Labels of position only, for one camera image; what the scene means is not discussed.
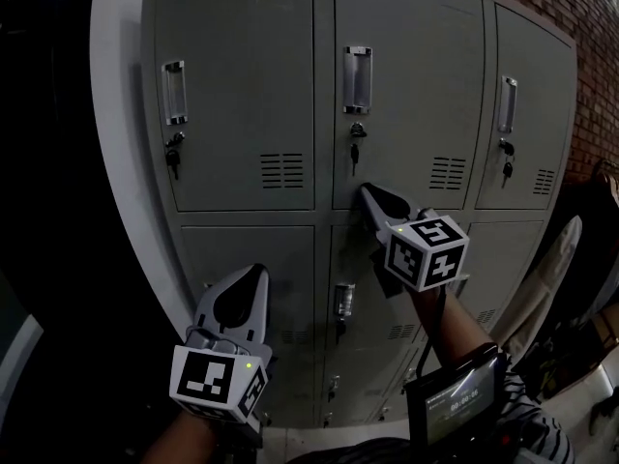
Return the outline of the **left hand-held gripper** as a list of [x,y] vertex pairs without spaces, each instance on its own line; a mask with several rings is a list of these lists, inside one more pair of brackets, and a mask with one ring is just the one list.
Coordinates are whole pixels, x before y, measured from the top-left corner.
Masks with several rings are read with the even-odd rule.
[[[169,396],[195,416],[258,426],[255,413],[269,379],[270,275],[261,264],[207,288],[184,345],[174,349]],[[252,341],[210,331],[253,331]]]

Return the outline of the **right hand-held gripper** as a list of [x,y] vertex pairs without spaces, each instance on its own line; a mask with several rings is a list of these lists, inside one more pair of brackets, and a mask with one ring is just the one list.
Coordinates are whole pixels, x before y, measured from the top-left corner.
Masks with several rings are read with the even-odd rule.
[[385,297],[406,288],[424,292],[460,277],[469,237],[451,217],[419,209],[376,185],[360,186],[359,203],[378,243],[369,260]]

